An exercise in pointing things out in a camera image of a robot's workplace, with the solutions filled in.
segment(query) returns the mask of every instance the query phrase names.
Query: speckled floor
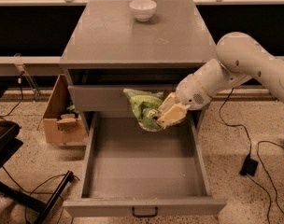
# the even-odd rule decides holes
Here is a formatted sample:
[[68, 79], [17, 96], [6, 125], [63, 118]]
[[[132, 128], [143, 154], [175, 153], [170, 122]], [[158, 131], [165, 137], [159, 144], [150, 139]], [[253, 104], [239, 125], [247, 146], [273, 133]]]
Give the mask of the speckled floor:
[[[6, 114], [16, 101], [0, 101], [0, 115]], [[209, 185], [215, 199], [227, 199], [227, 205], [217, 217], [155, 217], [139, 219], [134, 217], [89, 217], [75, 218], [73, 223], [117, 224], [117, 223], [204, 223], [204, 224], [251, 224], [267, 223], [268, 196], [264, 190], [253, 184], [249, 178], [241, 176], [243, 160], [249, 153], [249, 141], [243, 128], [231, 128], [223, 125], [219, 117], [222, 101], [213, 101], [206, 112], [199, 132]], [[27, 190], [34, 189], [51, 176], [64, 174], [71, 170], [81, 178], [82, 161], [85, 147], [58, 146], [47, 144], [42, 115], [47, 102], [22, 102], [8, 120], [22, 126], [19, 138], [24, 145], [6, 163], [7, 170]], [[257, 143], [269, 140], [284, 146], [284, 105], [273, 101], [232, 101], [222, 110], [224, 119], [231, 124], [241, 123], [247, 126], [253, 143], [252, 158], [258, 161]], [[277, 187], [278, 201], [284, 210], [284, 151], [279, 147], [263, 143], [260, 154], [264, 164]], [[258, 165], [255, 181], [263, 185], [272, 196], [270, 212], [271, 223], [284, 224], [284, 215], [274, 203], [275, 191], [266, 176], [261, 163]], [[0, 180], [13, 185], [3, 170]], [[39, 191], [51, 192], [59, 180], [44, 185]], [[68, 185], [63, 193], [65, 200], [79, 196], [77, 180]], [[45, 200], [45, 195], [35, 197]], [[62, 212], [62, 201], [58, 201], [51, 210], [45, 223], [58, 223]], [[36, 214], [27, 211], [27, 218], [33, 222]], [[72, 218], [63, 210], [59, 223], [71, 223]], [[24, 207], [12, 204], [0, 216], [0, 224], [25, 223]]]

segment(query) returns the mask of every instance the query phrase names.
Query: white bowl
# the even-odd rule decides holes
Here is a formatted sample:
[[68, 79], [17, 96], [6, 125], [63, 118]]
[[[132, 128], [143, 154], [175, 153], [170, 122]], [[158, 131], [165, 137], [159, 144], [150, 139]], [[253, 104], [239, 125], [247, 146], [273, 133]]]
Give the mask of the white bowl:
[[130, 8], [138, 21], [148, 21], [154, 14], [157, 4], [152, 0], [134, 0]]

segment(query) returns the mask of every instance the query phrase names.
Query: cabinet top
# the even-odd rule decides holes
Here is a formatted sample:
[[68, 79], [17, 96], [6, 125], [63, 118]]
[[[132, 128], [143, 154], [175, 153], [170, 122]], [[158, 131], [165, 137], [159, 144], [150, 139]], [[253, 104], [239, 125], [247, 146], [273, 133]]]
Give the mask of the cabinet top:
[[192, 0], [159, 0], [149, 21], [137, 21], [133, 0], [90, 0], [60, 60], [63, 68], [197, 67], [216, 58]]

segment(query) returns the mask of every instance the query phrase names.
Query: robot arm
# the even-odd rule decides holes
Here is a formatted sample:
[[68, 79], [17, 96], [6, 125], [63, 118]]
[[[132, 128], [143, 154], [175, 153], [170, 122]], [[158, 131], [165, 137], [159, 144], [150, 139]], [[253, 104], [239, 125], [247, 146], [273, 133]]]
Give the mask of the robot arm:
[[179, 82], [162, 105], [157, 122], [168, 126], [183, 119], [187, 110], [201, 109], [218, 92], [237, 87], [251, 78], [259, 81], [284, 104], [284, 61], [268, 53], [252, 37], [225, 35], [212, 59]]

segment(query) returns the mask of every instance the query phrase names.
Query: black cable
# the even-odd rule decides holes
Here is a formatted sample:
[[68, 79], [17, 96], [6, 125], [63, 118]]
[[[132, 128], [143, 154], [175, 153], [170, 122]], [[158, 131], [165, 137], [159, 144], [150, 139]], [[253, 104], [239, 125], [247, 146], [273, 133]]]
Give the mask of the black cable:
[[[46, 183], [48, 183], [48, 182], [50, 182], [51, 180], [53, 180], [53, 179], [56, 179], [56, 178], [58, 178], [58, 177], [60, 177], [60, 176], [64, 176], [64, 175], [55, 175], [55, 176], [52, 176], [52, 177], [50, 177], [50, 178], [48, 178], [46, 181], [44, 181], [44, 182], [42, 182], [41, 184], [39, 184], [33, 191], [31, 191], [30, 192], [30, 196], [32, 195], [32, 194], [34, 194], [34, 193], [37, 193], [37, 192], [35, 192], [37, 189], [39, 189], [42, 185], [44, 185], [44, 184], [46, 184]], [[55, 192], [51, 192], [51, 193], [37, 193], [37, 194], [56, 194]], [[60, 214], [60, 216], [59, 216], [59, 219], [58, 219], [58, 223], [59, 223], [59, 221], [60, 221], [60, 219], [61, 219], [61, 216], [62, 216], [62, 213]], [[25, 219], [25, 222], [26, 222], [26, 224], [27, 223], [30, 223], [29, 221], [28, 221], [28, 219], [27, 219], [27, 207], [25, 206], [24, 207], [24, 219]]]
[[[46, 184], [47, 182], [51, 181], [52, 179], [58, 178], [58, 177], [60, 177], [60, 176], [65, 176], [65, 175], [55, 175], [55, 176], [52, 176], [52, 177], [50, 177], [49, 179], [47, 179], [46, 181], [44, 181], [44, 182], [42, 182], [41, 184], [39, 184], [34, 190], [28, 191], [28, 190], [24, 189], [24, 188], [11, 176], [11, 174], [8, 172], [8, 170], [4, 167], [3, 164], [1, 165], [1, 167], [3, 168], [3, 170], [5, 171], [5, 173], [10, 177], [10, 179], [11, 179], [23, 192], [29, 193], [30, 196], [31, 196], [32, 194], [42, 194], [42, 195], [43, 195], [43, 194], [48, 194], [48, 195], [53, 195], [53, 194], [55, 194], [55, 192], [36, 192], [36, 190], [39, 189], [42, 185], [44, 185], [44, 184]], [[60, 221], [60, 219], [61, 219], [61, 217], [62, 217], [63, 211], [64, 211], [64, 209], [62, 208], [62, 211], [61, 211], [61, 214], [60, 214], [60, 216], [59, 216], [59, 219], [58, 219], [57, 224], [59, 223], [59, 221]], [[27, 207], [26, 207], [26, 206], [25, 206], [25, 208], [24, 208], [24, 218], [25, 218], [25, 223], [26, 223], [26, 224], [29, 224], [30, 222], [27, 220]]]
[[[223, 121], [223, 123], [224, 123], [225, 125], [227, 125], [227, 126], [229, 126], [229, 127], [243, 127], [243, 128], [245, 129], [246, 134], [247, 134], [247, 137], [248, 137], [248, 140], [249, 140], [249, 142], [250, 142], [250, 148], [249, 148], [249, 154], [248, 154], [248, 155], [250, 156], [250, 155], [251, 155], [251, 151], [252, 151], [252, 142], [251, 142], [251, 139], [250, 139], [250, 137], [249, 137], [249, 132], [248, 132], [248, 129], [246, 128], [246, 126], [243, 125], [243, 124], [234, 124], [234, 125], [233, 125], [233, 124], [228, 124], [228, 123], [223, 119], [223, 117], [221, 116], [221, 110], [223, 109], [223, 107], [225, 106], [225, 104], [228, 102], [228, 100], [229, 100], [229, 98], [230, 98], [230, 96], [232, 95], [233, 92], [234, 92], [234, 89], [231, 90], [231, 92], [230, 92], [229, 95], [227, 96], [226, 100], [224, 101], [224, 103], [223, 103], [222, 106], [220, 107], [220, 109], [219, 109], [219, 116], [220, 116], [220, 119]], [[265, 172], [267, 173], [267, 175], [268, 175], [268, 177], [269, 177], [269, 179], [270, 179], [270, 181], [271, 181], [271, 183], [272, 183], [272, 186], [273, 186], [273, 188], [274, 188], [274, 190], [275, 190], [275, 194], [276, 194], [275, 202], [276, 202], [276, 204], [277, 204], [279, 210], [281, 211], [281, 213], [284, 215], [284, 211], [283, 211], [283, 209], [281, 208], [281, 206], [279, 205], [279, 202], [278, 202], [278, 200], [277, 200], [277, 188], [275, 187], [275, 184], [274, 184], [274, 182], [273, 182], [273, 179], [272, 179], [272, 177], [270, 176], [270, 174], [268, 173], [268, 171], [266, 170], [265, 165], [264, 165], [264, 163], [263, 163], [263, 160], [261, 159], [261, 157], [260, 157], [260, 155], [259, 155], [260, 143], [263, 143], [263, 142], [269, 143], [269, 144], [272, 144], [272, 145], [275, 145], [275, 146], [277, 146], [277, 147], [281, 147], [281, 148], [283, 148], [283, 149], [284, 149], [284, 147], [282, 147], [282, 146], [280, 146], [280, 145], [278, 145], [278, 144], [275, 144], [275, 143], [273, 143], [273, 142], [271, 142], [271, 141], [260, 141], [260, 142], [258, 143], [258, 147], [257, 147], [257, 156], [258, 156], [259, 160], [261, 161], [261, 163], [262, 163], [262, 165], [263, 165], [263, 169], [264, 169]], [[260, 187], [261, 189], [263, 189], [263, 190], [267, 193], [267, 195], [268, 195], [268, 197], [269, 197], [269, 200], [270, 200], [269, 207], [268, 207], [268, 211], [267, 211], [267, 221], [268, 221], [268, 223], [271, 223], [271, 222], [270, 222], [270, 218], [269, 218], [270, 211], [271, 211], [271, 206], [272, 206], [272, 198], [271, 198], [270, 193], [266, 190], [266, 188], [264, 188], [262, 185], [260, 185], [260, 184], [257, 183], [256, 181], [254, 181], [249, 175], [247, 175], [247, 177], [248, 177], [254, 184], [256, 184], [258, 187]]]
[[246, 128], [246, 126], [243, 125], [243, 124], [229, 124], [229, 123], [227, 123], [227, 122], [224, 120], [224, 118], [223, 118], [222, 115], [221, 115], [221, 110], [223, 109], [223, 107], [225, 106], [225, 104], [228, 102], [228, 100], [229, 100], [229, 98], [230, 98], [230, 96], [232, 95], [233, 92], [234, 92], [234, 88], [232, 88], [232, 90], [231, 90], [231, 92], [228, 94], [226, 100], [224, 101], [224, 103], [223, 103], [222, 106], [220, 107], [220, 109], [219, 109], [219, 116], [220, 116], [220, 119], [223, 121], [223, 123], [224, 123], [226, 126], [234, 127], [234, 128], [236, 128], [236, 127], [243, 127], [243, 128], [244, 128], [244, 130], [245, 130], [245, 132], [246, 132], [246, 134], [247, 134], [249, 143], [250, 143], [249, 153], [248, 153], [248, 154], [251, 155], [251, 152], [252, 152], [252, 142], [251, 142], [251, 139], [250, 139], [250, 136], [249, 136], [249, 132], [248, 132], [248, 129]]
[[22, 73], [20, 74], [19, 80], [18, 80], [18, 82], [19, 82], [19, 84], [20, 84], [21, 99], [20, 99], [19, 102], [9, 111], [9, 113], [7, 113], [7, 114], [4, 115], [4, 116], [0, 116], [0, 119], [2, 119], [2, 120], [5, 120], [4, 117], [8, 117], [8, 116], [13, 112], [13, 110], [15, 110], [15, 108], [16, 108], [17, 106], [19, 106], [19, 104], [23, 101], [22, 79], [21, 79], [23, 73], [24, 73], [24, 72], [22, 72]]
[[265, 192], [266, 192], [266, 194], [268, 195], [268, 197], [269, 197], [269, 207], [267, 208], [267, 214], [266, 214], [266, 219], [267, 219], [267, 222], [269, 223], [269, 224], [271, 224], [271, 221], [270, 221], [270, 212], [271, 212], [271, 207], [272, 207], [272, 197], [271, 197], [271, 195], [270, 195], [270, 193], [268, 192], [268, 190], [267, 189], [265, 189], [262, 185], [260, 185], [258, 182], [256, 182], [256, 181], [254, 181], [249, 175], [247, 175], [247, 177], [254, 183], [254, 184], [256, 184], [258, 187], [260, 187], [261, 189], [263, 189]]
[[281, 148], [283, 148], [283, 149], [284, 149], [284, 147], [282, 147], [282, 146], [280, 146], [280, 145], [278, 145], [278, 144], [275, 144], [275, 143], [273, 143], [273, 142], [271, 142], [271, 141], [260, 141], [260, 142], [258, 142], [258, 145], [257, 145], [257, 156], [258, 156], [258, 158], [260, 159], [260, 161], [261, 161], [261, 163], [262, 163], [262, 165], [263, 165], [263, 169], [265, 170], [266, 174], [268, 175], [268, 177], [269, 177], [269, 179], [270, 179], [270, 181], [271, 181], [271, 183], [272, 183], [272, 186], [273, 186], [273, 188], [274, 188], [274, 191], [275, 191], [275, 194], [276, 194], [276, 195], [275, 195], [275, 202], [276, 202], [278, 208], [280, 209], [281, 213], [284, 215], [284, 211], [283, 211], [282, 207], [280, 206], [280, 204], [279, 204], [279, 202], [278, 202], [278, 200], [277, 200], [277, 198], [278, 198], [277, 188], [275, 187], [274, 181], [273, 181], [272, 177], [270, 176], [269, 172], [266, 170], [265, 165], [264, 165], [264, 163], [263, 163], [263, 160], [261, 159], [260, 154], [259, 154], [260, 144], [261, 144], [261, 143], [269, 143], [269, 144], [272, 144], [272, 145], [274, 145], [274, 146], [281, 147]]

